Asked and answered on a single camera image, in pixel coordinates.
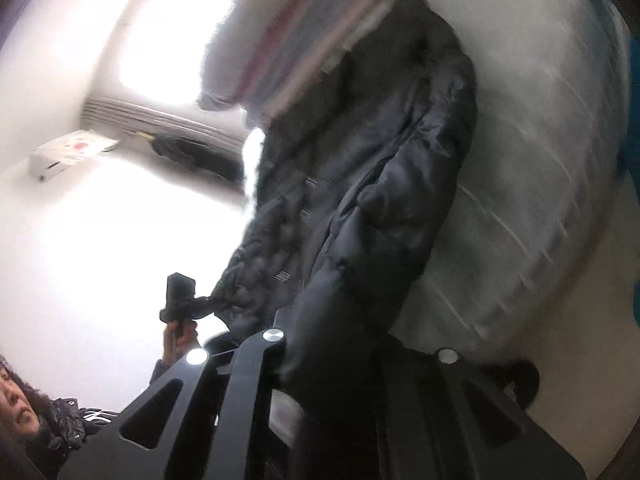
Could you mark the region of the left forearm in black sleeve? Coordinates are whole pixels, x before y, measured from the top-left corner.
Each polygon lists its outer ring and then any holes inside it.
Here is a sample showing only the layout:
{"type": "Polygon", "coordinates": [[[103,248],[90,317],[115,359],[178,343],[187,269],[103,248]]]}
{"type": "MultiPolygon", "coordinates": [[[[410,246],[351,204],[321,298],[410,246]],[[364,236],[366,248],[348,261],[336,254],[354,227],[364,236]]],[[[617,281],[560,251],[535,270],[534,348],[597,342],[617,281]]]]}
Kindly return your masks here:
{"type": "Polygon", "coordinates": [[[153,367],[150,385],[152,385],[153,382],[156,382],[157,379],[160,379],[169,369],[170,365],[167,365],[162,359],[157,360],[153,367]]]}

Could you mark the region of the person's left hand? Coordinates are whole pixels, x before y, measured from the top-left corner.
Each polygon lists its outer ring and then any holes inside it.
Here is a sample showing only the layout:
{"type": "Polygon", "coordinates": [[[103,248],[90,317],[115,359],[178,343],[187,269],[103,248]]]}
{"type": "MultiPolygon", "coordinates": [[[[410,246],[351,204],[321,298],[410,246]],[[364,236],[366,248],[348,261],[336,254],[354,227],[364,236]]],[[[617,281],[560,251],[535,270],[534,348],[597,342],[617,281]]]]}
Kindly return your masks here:
{"type": "Polygon", "coordinates": [[[162,362],[165,366],[172,367],[185,354],[199,346],[198,324],[195,321],[169,322],[163,333],[162,362]]]}

